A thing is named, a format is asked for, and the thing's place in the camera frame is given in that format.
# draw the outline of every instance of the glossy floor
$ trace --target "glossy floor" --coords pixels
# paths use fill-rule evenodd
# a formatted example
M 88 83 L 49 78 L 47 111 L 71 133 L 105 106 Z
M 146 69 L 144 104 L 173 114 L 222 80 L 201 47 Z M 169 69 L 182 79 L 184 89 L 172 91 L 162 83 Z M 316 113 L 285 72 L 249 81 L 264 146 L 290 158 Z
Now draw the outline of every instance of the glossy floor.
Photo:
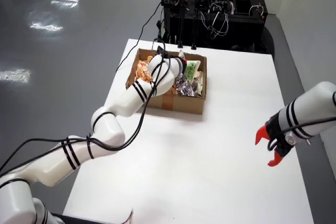
M 160 0 L 0 0 L 0 163 L 30 137 L 85 136 L 111 86 L 128 38 L 138 38 Z M 157 35 L 160 9 L 144 29 Z M 303 92 L 279 20 L 266 26 L 275 40 L 275 66 L 285 103 Z M 335 220 L 336 189 L 323 144 L 297 148 L 316 223 Z M 48 150 L 31 144 L 9 166 Z M 34 197 L 62 210 L 76 178 L 54 188 L 34 185 Z

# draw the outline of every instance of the robotic arm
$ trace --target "robotic arm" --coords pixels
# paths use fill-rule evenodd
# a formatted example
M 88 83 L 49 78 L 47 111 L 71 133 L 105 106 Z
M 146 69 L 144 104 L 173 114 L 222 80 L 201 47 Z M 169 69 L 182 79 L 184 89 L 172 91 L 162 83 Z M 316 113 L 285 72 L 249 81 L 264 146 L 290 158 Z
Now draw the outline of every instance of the robotic arm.
M 276 166 L 296 144 L 310 144 L 311 137 L 335 125 L 336 86 L 320 82 L 273 115 L 258 130 L 256 144 L 261 138 L 269 140 L 268 150 L 275 151 L 268 165 Z
M 54 186 L 85 161 L 121 150 L 125 134 L 117 116 L 131 116 L 151 96 L 167 92 L 174 79 L 184 73 L 185 60 L 180 57 L 169 57 L 165 51 L 162 55 L 153 57 L 148 65 L 148 70 L 155 81 L 151 83 L 140 79 L 135 81 L 116 102 L 99 108 L 91 118 L 94 133 L 90 139 L 99 140 L 116 151 L 92 144 L 86 138 L 69 136 L 48 155 L 6 173 L 0 177 L 0 224 L 63 223 L 52 216 L 40 200 L 32 198 L 31 184 L 41 182 L 46 186 Z
M 155 81 L 147 83 L 139 79 L 116 102 L 99 108 L 91 118 L 94 132 L 92 138 L 99 139 L 109 146 L 122 145 L 125 134 L 118 123 L 117 116 L 133 115 L 149 98 L 152 89 L 155 89 L 153 96 L 167 92 L 172 87 L 174 79 L 184 72 L 185 67 L 186 62 L 180 57 L 170 59 L 162 58 L 161 55 L 153 57 L 149 62 L 148 70 L 153 80 L 161 79 L 161 82 L 157 85 Z M 78 138 L 78 136 L 69 136 L 68 141 Z M 46 186 L 55 186 L 85 161 L 116 152 L 105 150 L 87 141 L 69 144 L 5 175 L 0 178 L 0 185 L 9 179 L 22 178 L 30 183 L 41 182 Z

